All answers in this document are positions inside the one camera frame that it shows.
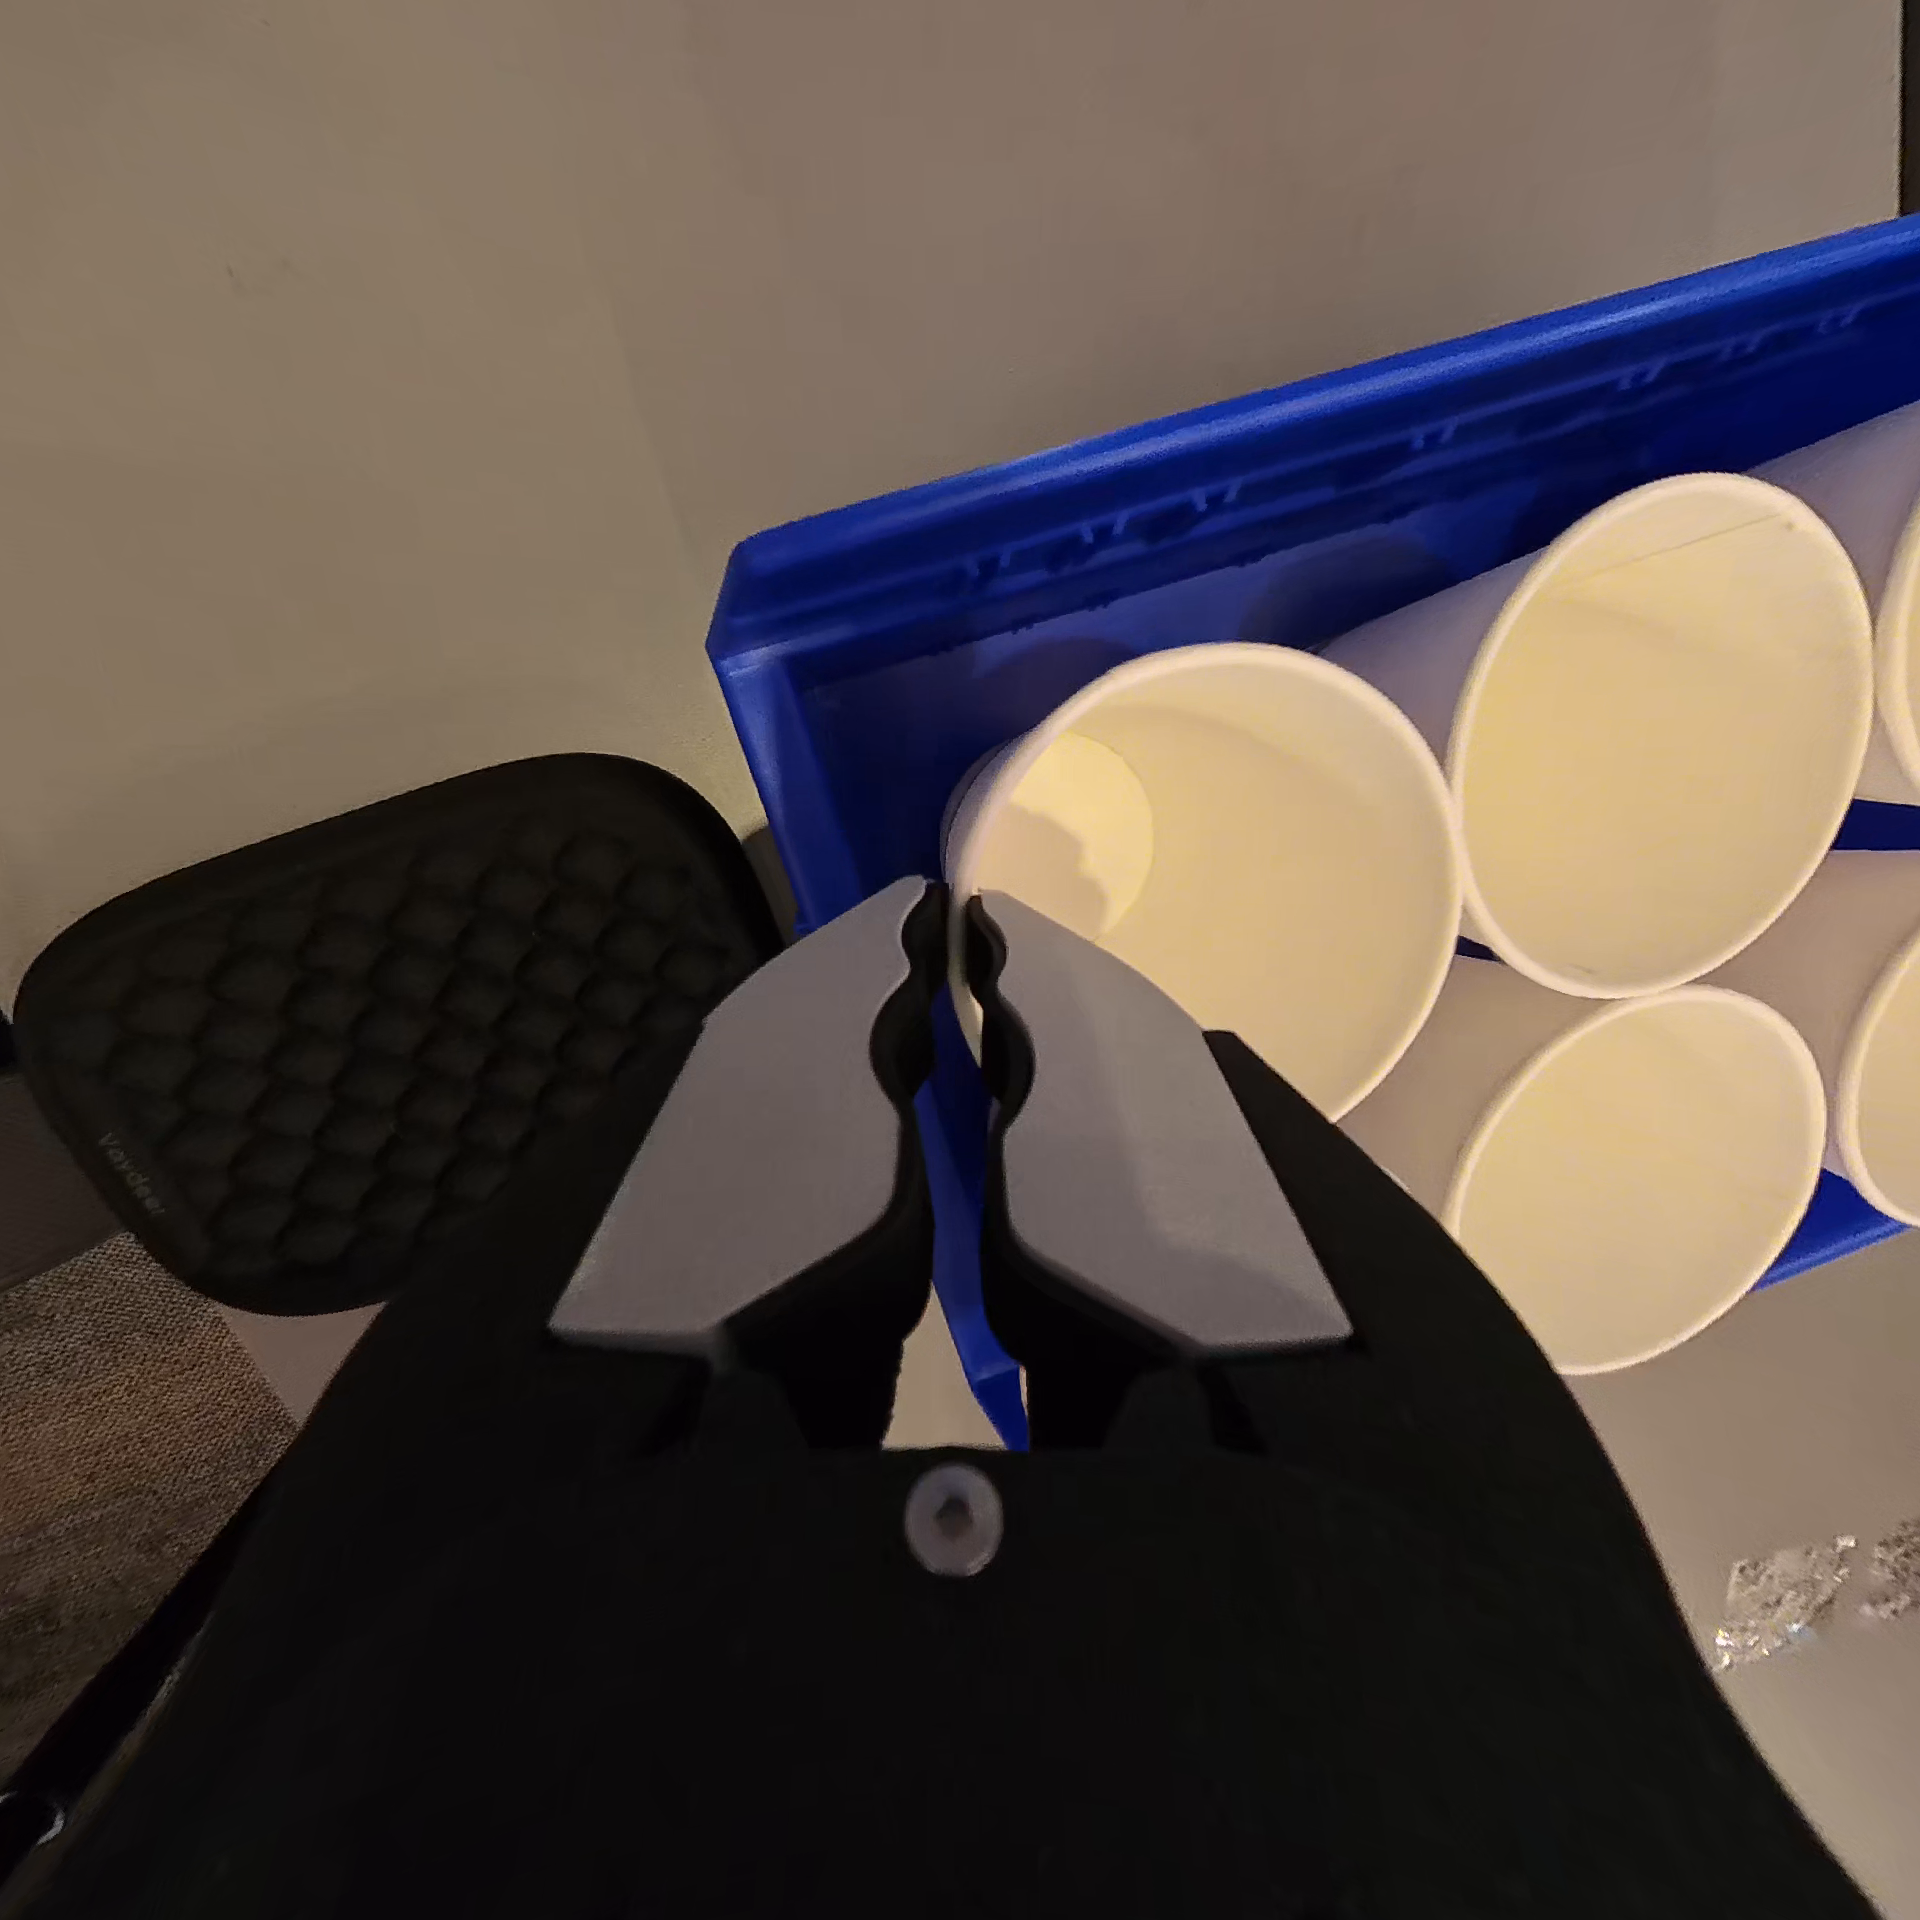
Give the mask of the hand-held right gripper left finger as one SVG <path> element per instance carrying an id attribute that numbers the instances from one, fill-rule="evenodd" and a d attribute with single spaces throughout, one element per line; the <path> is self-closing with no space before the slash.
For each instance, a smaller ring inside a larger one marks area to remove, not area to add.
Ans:
<path id="1" fill-rule="evenodd" d="M 575 1348 L 772 1380 L 818 1448 L 880 1445 L 931 1298 L 915 1098 L 948 886 L 899 879 L 704 1020 L 563 1287 Z"/>

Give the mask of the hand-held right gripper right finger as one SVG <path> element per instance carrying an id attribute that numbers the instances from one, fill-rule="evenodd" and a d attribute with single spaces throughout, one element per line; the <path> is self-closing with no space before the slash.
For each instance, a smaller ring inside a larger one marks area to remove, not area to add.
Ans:
<path id="1" fill-rule="evenodd" d="M 1317 1356 L 1353 1327 L 1206 1032 L 1008 893 L 966 907 L 992 1101 L 978 1265 L 1028 1445 L 1105 1442 L 1149 1375 Z"/>

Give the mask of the white paper cup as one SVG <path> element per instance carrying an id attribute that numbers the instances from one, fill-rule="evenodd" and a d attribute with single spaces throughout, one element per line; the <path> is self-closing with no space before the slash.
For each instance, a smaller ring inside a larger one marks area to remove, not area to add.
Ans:
<path id="1" fill-rule="evenodd" d="M 1234 1034 L 1323 1117 L 1381 1090 L 1464 930 L 1452 793 L 1349 670 L 1268 642 L 1113 665 L 948 798 L 942 870 Z"/>
<path id="2" fill-rule="evenodd" d="M 1564 1377 L 1669 1355 L 1762 1279 L 1822 1172 L 1802 1034 L 1691 984 L 1559 996 L 1456 960 L 1341 1129 L 1478 1265 Z"/>
<path id="3" fill-rule="evenodd" d="M 1723 968 L 1831 850 L 1873 722 L 1873 621 L 1804 501 L 1634 487 L 1548 547 L 1332 641 L 1452 793 L 1464 930 L 1564 996 Z"/>
<path id="4" fill-rule="evenodd" d="M 1857 434 L 1836 527 L 1873 611 L 1877 743 L 1858 793 L 1918 803 L 1918 406 Z"/>
<path id="5" fill-rule="evenodd" d="M 1778 1004 L 1826 1077 L 1831 1165 L 1918 1221 L 1918 854 L 1834 852 L 1778 925 Z"/>

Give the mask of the blue plastic bin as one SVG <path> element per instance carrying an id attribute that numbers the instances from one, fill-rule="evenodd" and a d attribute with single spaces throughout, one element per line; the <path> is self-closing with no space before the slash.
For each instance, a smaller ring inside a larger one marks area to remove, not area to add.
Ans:
<path id="1" fill-rule="evenodd" d="M 1693 473 L 1778 486 L 1848 552 L 1844 508 L 1810 505 L 1789 453 L 1910 403 L 1908 216 L 758 533 L 725 569 L 708 658 L 808 929 L 899 876 L 945 879 L 972 762 L 1113 665 L 1198 642 L 1328 659 Z M 959 1285 L 961 1356 L 1007 1423 L 1017 1365 L 978 1265 L 992 1101 L 967 902 L 931 1108 L 939 1282 Z"/>

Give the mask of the black textured pad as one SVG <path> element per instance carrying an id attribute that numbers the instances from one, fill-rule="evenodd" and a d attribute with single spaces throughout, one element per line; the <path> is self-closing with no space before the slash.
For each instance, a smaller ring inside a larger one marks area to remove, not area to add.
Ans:
<path id="1" fill-rule="evenodd" d="M 365 1308 L 781 949 L 740 838 L 626 757 L 432 783 L 106 901 L 13 1049 L 124 1229 L 224 1308 Z"/>

